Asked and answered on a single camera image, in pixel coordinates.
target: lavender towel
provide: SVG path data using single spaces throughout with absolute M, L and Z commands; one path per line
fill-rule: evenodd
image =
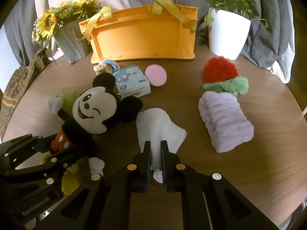
M 253 138 L 254 127 L 231 93 L 207 91 L 199 100 L 198 109 L 218 153 L 230 151 Z

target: orange basket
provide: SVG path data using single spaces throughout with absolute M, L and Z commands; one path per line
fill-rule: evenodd
M 197 21 L 197 7 L 174 4 L 179 15 Z M 153 6 L 134 7 L 101 16 L 92 29 L 91 62 L 103 59 L 115 61 L 140 58 L 194 59 L 195 29 L 189 29 L 167 9 L 152 13 Z M 84 34 L 90 19 L 79 23 Z

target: white polka dot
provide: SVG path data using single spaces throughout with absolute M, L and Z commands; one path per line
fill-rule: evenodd
M 66 142 L 66 143 L 64 144 L 64 149 L 67 149 L 68 146 L 69 146 L 69 142 Z

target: potted plant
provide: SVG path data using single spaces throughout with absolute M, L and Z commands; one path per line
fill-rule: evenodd
M 80 32 L 79 22 L 91 18 L 100 9 L 99 0 L 74 0 L 60 3 L 57 8 L 50 8 L 37 18 L 32 32 L 32 43 L 47 42 L 54 37 L 70 63 L 84 58 L 89 53 L 88 42 Z
M 251 26 L 259 17 L 254 0 L 206 0 L 210 5 L 202 26 L 208 26 L 209 49 L 215 55 L 235 60 L 239 56 Z

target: green plant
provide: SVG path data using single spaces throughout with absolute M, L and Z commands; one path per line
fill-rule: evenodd
M 222 9 L 229 11 L 240 16 L 243 16 L 249 20 L 261 20 L 264 22 L 266 28 L 269 27 L 266 19 L 256 18 L 259 17 L 257 10 L 254 7 L 254 0 L 205 0 L 211 5 L 211 8 Z M 205 16 L 203 26 L 209 25 L 213 22 L 213 17 L 211 16 L 211 11 Z

